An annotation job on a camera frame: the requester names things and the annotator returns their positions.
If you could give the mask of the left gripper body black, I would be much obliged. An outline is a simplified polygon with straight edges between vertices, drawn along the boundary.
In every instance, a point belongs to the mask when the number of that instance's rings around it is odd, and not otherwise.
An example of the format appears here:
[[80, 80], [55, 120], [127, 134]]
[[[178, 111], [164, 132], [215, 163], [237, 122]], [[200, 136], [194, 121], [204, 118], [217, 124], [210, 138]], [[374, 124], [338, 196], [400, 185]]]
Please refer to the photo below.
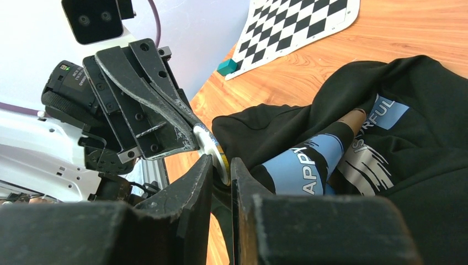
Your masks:
[[82, 65], [60, 62], [41, 95], [51, 117], [81, 129], [78, 145], [84, 149], [85, 168], [107, 174], [127, 174], [140, 156], [109, 81], [95, 55]]

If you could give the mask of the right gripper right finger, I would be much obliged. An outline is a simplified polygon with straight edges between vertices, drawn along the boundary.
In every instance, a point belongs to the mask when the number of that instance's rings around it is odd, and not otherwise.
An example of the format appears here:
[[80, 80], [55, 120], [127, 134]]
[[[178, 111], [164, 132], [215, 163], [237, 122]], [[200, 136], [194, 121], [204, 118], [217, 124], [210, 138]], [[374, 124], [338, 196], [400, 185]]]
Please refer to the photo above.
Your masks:
[[386, 198], [275, 195], [231, 162], [234, 264], [422, 264]]

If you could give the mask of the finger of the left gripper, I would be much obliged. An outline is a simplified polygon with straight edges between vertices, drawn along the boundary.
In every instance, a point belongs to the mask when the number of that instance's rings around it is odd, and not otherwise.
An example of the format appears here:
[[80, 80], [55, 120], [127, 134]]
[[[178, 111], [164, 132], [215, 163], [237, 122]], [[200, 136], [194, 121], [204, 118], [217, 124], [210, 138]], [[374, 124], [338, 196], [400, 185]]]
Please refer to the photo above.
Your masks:
[[199, 149], [193, 128], [153, 90], [128, 46], [98, 51], [95, 61], [142, 158], [156, 160]]
[[150, 86], [162, 99], [180, 115], [190, 128], [201, 123], [188, 103], [184, 91], [178, 86], [168, 61], [172, 52], [168, 46], [159, 47], [151, 39], [133, 41], [128, 47], [142, 68]]

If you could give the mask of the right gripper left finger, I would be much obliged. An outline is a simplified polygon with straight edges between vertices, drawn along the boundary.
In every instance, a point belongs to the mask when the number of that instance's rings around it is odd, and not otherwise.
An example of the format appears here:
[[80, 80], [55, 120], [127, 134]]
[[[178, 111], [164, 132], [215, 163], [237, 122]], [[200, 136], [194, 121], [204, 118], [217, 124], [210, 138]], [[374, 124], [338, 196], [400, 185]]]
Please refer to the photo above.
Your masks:
[[123, 202], [1, 207], [2, 264], [205, 264], [212, 157], [168, 187]]

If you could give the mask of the round blue yellow brooch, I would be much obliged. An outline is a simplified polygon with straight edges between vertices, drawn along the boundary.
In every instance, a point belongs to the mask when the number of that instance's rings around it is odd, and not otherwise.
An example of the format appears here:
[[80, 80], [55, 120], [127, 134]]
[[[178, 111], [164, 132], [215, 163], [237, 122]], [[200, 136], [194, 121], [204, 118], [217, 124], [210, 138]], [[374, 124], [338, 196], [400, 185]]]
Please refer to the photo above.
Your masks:
[[193, 133], [200, 147], [200, 149], [198, 150], [198, 154], [200, 156], [211, 155], [213, 165], [218, 171], [221, 182], [226, 186], [230, 186], [230, 165], [219, 141], [216, 139], [214, 134], [208, 129], [208, 127], [202, 123], [195, 124], [195, 126], [193, 127]]

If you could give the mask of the black printed t-shirt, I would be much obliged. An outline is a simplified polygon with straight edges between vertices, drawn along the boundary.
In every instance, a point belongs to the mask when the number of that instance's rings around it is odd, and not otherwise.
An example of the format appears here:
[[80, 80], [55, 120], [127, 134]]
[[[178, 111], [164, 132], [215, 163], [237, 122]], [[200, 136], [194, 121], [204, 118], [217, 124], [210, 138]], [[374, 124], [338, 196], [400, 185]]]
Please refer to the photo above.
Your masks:
[[426, 264], [467, 263], [467, 79], [438, 61], [352, 62], [308, 106], [261, 104], [212, 130], [273, 194], [386, 197]]

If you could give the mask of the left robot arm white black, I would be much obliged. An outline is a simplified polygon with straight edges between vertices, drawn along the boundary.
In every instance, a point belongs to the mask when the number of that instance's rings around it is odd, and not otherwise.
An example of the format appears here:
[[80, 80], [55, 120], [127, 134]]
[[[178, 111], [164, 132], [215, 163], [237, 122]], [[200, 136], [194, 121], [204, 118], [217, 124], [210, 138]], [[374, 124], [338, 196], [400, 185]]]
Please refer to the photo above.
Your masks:
[[125, 175], [138, 160], [195, 151], [193, 113], [169, 47], [133, 41], [51, 69], [44, 115], [1, 110], [1, 185], [17, 200], [136, 199]]

